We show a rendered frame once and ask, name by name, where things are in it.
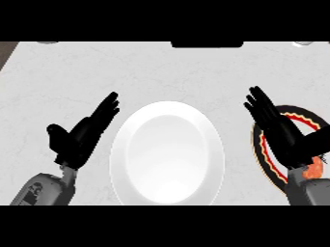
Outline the orange squash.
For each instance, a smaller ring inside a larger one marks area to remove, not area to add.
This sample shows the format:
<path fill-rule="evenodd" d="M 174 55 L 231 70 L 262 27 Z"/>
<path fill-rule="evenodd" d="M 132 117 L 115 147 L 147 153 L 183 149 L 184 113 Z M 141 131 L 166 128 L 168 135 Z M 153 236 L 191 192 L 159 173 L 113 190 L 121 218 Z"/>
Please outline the orange squash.
<path fill-rule="evenodd" d="M 315 156 L 312 158 L 312 163 L 308 165 L 308 168 L 304 170 L 304 178 L 321 178 L 324 171 L 324 156 Z"/>

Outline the white oval plate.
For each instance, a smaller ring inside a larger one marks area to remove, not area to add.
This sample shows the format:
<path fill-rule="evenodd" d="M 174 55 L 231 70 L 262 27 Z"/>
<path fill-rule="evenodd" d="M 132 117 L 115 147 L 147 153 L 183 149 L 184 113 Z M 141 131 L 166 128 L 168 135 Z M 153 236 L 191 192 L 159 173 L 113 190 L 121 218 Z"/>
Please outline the white oval plate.
<path fill-rule="evenodd" d="M 109 175 L 123 205 L 209 205 L 224 181 L 222 140 L 190 105 L 159 101 L 123 122 L 112 143 Z"/>

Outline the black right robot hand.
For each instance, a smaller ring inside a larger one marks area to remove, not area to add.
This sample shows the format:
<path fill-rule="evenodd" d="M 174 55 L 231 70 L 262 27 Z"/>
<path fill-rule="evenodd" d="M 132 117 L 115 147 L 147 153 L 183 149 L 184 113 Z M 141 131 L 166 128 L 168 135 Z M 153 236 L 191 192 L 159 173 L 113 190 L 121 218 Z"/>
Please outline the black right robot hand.
<path fill-rule="evenodd" d="M 249 92 L 243 105 L 264 132 L 278 163 L 289 170 L 308 166 L 312 158 L 330 151 L 330 124 L 305 135 L 292 120 L 277 111 L 262 89 L 255 86 Z"/>

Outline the black appliance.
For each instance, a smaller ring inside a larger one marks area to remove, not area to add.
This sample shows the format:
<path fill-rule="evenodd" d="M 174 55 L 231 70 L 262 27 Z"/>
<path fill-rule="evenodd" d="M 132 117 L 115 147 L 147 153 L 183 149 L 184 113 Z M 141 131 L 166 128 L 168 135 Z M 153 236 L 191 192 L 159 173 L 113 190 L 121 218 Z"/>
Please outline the black appliance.
<path fill-rule="evenodd" d="M 171 41 L 174 48 L 239 48 L 243 45 L 243 41 Z"/>

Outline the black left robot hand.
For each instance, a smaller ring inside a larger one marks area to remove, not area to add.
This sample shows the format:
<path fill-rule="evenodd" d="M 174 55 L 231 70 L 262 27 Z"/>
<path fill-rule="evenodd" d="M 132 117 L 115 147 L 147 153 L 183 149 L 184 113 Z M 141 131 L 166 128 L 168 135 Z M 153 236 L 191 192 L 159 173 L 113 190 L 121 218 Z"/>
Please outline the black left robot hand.
<path fill-rule="evenodd" d="M 118 93 L 103 99 L 90 117 L 85 117 L 70 131 L 51 123 L 47 126 L 50 149 L 57 153 L 54 162 L 78 170 L 87 163 L 104 130 L 119 113 Z"/>

